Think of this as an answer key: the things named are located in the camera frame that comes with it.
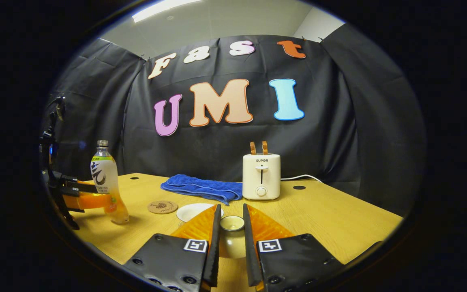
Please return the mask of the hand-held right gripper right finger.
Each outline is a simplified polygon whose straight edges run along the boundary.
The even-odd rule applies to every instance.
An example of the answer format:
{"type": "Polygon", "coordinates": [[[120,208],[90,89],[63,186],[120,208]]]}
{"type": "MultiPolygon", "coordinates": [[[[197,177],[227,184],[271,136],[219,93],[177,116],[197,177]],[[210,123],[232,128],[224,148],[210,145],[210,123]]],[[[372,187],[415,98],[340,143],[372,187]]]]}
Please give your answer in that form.
{"type": "Polygon", "coordinates": [[[343,268],[312,234],[293,234],[261,210],[243,205],[248,284],[258,292],[316,290],[343,268]]]}

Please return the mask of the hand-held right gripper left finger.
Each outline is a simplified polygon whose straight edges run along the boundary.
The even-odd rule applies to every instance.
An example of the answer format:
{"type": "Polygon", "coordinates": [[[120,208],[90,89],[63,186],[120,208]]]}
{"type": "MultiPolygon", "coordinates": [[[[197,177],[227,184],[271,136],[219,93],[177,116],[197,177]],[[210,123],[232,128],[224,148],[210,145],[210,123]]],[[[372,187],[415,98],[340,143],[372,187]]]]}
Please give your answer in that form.
{"type": "Polygon", "coordinates": [[[221,218],[217,204],[170,235],[154,234],[124,268],[164,291],[209,292],[218,283],[221,218]]]}

